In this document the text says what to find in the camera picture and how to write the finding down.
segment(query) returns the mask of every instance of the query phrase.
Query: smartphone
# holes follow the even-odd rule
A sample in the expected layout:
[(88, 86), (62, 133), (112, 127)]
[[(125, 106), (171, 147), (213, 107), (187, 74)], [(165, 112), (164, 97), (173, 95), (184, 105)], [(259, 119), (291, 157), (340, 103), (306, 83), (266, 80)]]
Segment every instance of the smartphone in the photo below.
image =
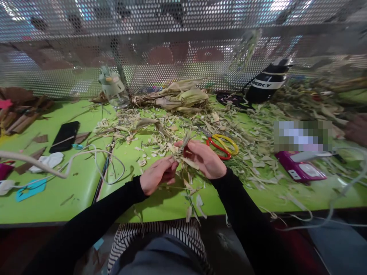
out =
[(60, 130), (58, 131), (57, 136), (55, 137), (55, 140), (49, 150), (50, 154), (70, 150), (75, 142), (75, 137), (76, 133), (79, 130), (79, 125), (80, 123), (78, 121), (73, 121), (61, 125)]

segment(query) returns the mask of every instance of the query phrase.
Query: pink star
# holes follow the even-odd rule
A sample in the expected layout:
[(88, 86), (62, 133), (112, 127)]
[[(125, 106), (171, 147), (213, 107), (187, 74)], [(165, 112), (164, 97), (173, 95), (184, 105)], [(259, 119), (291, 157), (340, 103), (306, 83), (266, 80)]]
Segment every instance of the pink star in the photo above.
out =
[(10, 99), (0, 100), (0, 108), (1, 109), (7, 109), (12, 105), (13, 105), (13, 103), (10, 101)]

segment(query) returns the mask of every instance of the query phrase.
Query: scissors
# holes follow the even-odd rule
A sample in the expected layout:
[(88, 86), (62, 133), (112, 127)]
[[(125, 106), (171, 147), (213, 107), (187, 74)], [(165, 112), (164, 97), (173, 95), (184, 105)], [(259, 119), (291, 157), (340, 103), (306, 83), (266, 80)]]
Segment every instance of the scissors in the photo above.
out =
[[(207, 136), (207, 140), (206, 140), (206, 144), (208, 146), (210, 146), (209, 142), (211, 144), (213, 144), (214, 147), (216, 147), (217, 149), (219, 149), (220, 151), (224, 152), (227, 156), (224, 157), (224, 156), (221, 156), (221, 155), (218, 155), (219, 158), (221, 160), (229, 160), (231, 159), (232, 155), (237, 155), (238, 154), (238, 146), (236, 143), (234, 143), (233, 140), (231, 140), (229, 137), (226, 137), (226, 136), (223, 136), (223, 135), (219, 135), (219, 134), (214, 134), (212, 135), (211, 133), (209, 133), (207, 130), (203, 129), (202, 127), (199, 127), (198, 128), (200, 129), (200, 131), (202, 131), (206, 136)], [(217, 140), (221, 146), (223, 147), (220, 147), (219, 145), (217, 145), (213, 140), (212, 138), (214, 138), (215, 140)], [(234, 152), (231, 151), (225, 144), (224, 142), (222, 141), (222, 139), (225, 139), (226, 141), (228, 141), (229, 143), (232, 144), (232, 146), (234, 147)]]

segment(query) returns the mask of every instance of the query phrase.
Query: pink pouch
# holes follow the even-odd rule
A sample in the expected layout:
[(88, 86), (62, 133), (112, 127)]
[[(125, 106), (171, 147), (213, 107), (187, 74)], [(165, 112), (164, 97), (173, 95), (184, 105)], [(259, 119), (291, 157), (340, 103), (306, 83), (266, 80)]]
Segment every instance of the pink pouch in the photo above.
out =
[(0, 163), (0, 180), (5, 180), (13, 169), (14, 166)]

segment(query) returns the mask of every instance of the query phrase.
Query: black thermos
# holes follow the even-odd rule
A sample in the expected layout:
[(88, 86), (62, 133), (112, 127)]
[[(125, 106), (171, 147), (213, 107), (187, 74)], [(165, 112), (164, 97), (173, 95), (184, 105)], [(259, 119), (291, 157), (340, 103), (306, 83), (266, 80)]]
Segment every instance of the black thermos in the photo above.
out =
[(291, 58), (284, 57), (271, 62), (265, 70), (255, 77), (245, 95), (246, 100), (255, 104), (269, 100), (286, 81), (286, 73), (292, 66), (291, 62)]

